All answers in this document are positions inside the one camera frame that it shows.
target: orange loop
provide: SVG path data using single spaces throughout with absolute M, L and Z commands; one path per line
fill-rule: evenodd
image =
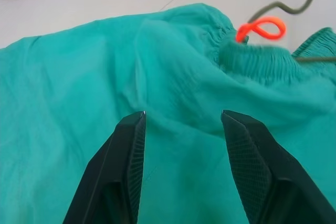
M 270 34 L 267 31 L 261 29 L 259 27 L 259 25 L 264 24 L 264 23 L 271 23 L 271 24 L 276 25 L 279 28 L 279 33 L 278 34 Z M 253 23 L 243 24 L 238 29 L 238 32 L 237 32 L 237 35 L 236 35 L 236 41 L 237 42 L 242 42 L 250 31 L 254 31 L 254 32 L 256 32 L 257 34 L 261 35 L 262 37 L 264 37 L 266 39 L 275 40 L 275 39 L 280 39 L 282 36 L 284 36 L 284 34 L 286 32 L 286 25 L 280 18 L 277 18 L 277 17 L 263 17 L 263 18 L 257 19 Z

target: gray cord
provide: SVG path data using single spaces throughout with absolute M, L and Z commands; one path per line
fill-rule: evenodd
M 259 11 L 257 11 L 255 13 L 255 15 L 252 16 L 252 18 L 249 19 L 249 23 L 252 23 L 253 21 L 257 20 L 259 17 L 261 17 L 263 14 L 265 14 L 266 12 L 279 7 L 280 9 L 282 9 L 283 11 L 285 11 L 286 13 L 289 14 L 300 14 L 303 13 L 311 4 L 313 0 L 306 0 L 306 2 L 297 9 L 292 9 L 290 7 L 288 7 L 287 5 L 285 5 L 283 2 L 280 1 L 276 1 L 273 2 L 263 8 L 261 8 Z M 305 57 L 295 57 L 295 60 L 297 62 L 301 62 L 301 63 L 311 63 L 311 62 L 336 62 L 336 57 L 309 57 L 309 58 L 305 58 Z
M 306 0 L 306 2 L 298 9 L 292 9 L 290 7 L 288 7 L 287 5 L 285 5 L 283 2 L 280 2 L 280 1 L 276 1 L 276 2 L 273 2 L 263 8 L 261 8 L 259 11 L 257 11 L 255 13 L 255 15 L 252 16 L 252 18 L 249 19 L 249 23 L 252 23 L 253 21 L 257 20 L 259 17 L 261 17 L 263 14 L 265 14 L 266 12 L 276 8 L 276 7 L 279 7 L 280 9 L 284 10 L 286 13 L 289 13 L 289 14 L 300 14 L 302 12 L 304 12 L 308 7 L 309 5 L 311 4 L 313 0 Z

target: green fabric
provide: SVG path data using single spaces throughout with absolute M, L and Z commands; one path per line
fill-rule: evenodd
M 336 66 L 234 42 L 195 4 L 91 22 L 0 50 L 0 223 L 61 223 L 117 122 L 146 110 L 139 224 L 248 223 L 220 121 L 264 122 L 336 207 Z M 335 56 L 328 28 L 294 57 Z

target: drawstring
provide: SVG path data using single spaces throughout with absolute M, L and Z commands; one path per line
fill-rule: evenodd
M 248 23 L 241 25 L 241 27 L 238 29 L 237 35 L 236 35 L 236 41 L 242 42 L 244 41 L 247 34 L 251 31 L 256 32 L 257 34 L 261 35 L 264 38 L 271 39 L 271 40 L 277 40 L 284 36 L 286 32 L 286 26 L 283 23 L 283 21 L 277 17 L 264 17 L 260 18 L 264 13 L 270 11 L 273 8 L 279 7 L 280 9 L 284 10 L 286 13 L 289 14 L 300 14 L 304 12 L 311 4 L 313 0 L 306 0 L 306 2 L 298 9 L 292 9 L 285 5 L 282 2 L 273 2 L 259 11 L 257 11 L 252 18 L 249 19 Z M 260 24 L 264 23 L 272 23 L 275 24 L 279 28 L 278 34 L 270 34 L 266 32 L 265 30 L 261 29 L 259 27 Z M 336 57 L 310 57 L 310 58 L 304 58 L 304 57 L 295 57 L 296 61 L 299 62 L 335 62 Z

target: gray cable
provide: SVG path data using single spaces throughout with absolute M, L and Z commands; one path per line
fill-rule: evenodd
M 283 2 L 280 2 L 280 1 L 276 1 L 276 2 L 273 2 L 263 8 L 261 8 L 259 11 L 257 11 L 255 13 L 255 15 L 252 16 L 252 18 L 249 19 L 248 23 L 252 23 L 253 21 L 257 20 L 259 17 L 261 17 L 263 14 L 265 14 L 266 12 L 276 8 L 276 7 L 279 7 L 280 9 L 284 10 L 286 13 L 289 13 L 289 14 L 300 14 L 302 12 L 304 12 L 308 7 L 309 5 L 311 4 L 313 0 L 306 0 L 306 2 L 300 7 L 300 8 L 297 8 L 297 9 L 293 9 L 293 8 L 290 8 L 288 7 L 287 5 L 285 5 Z
M 255 13 L 255 15 L 252 16 L 252 18 L 249 19 L 249 23 L 252 23 L 253 21 L 257 20 L 259 17 L 261 17 L 263 14 L 265 14 L 266 12 L 279 7 L 280 9 L 282 9 L 283 11 L 285 11 L 286 13 L 289 14 L 300 14 L 303 13 L 311 4 L 313 0 L 306 0 L 306 2 L 297 9 L 293 9 L 288 7 L 287 5 L 285 5 L 283 2 L 280 1 L 276 1 L 273 2 L 263 8 L 261 8 L 259 11 L 257 11 Z M 310 63 L 310 62 L 336 62 L 336 57 L 309 57 L 309 58 L 305 58 L 305 57 L 295 57 L 295 60 L 297 62 L 302 62 L 302 63 Z

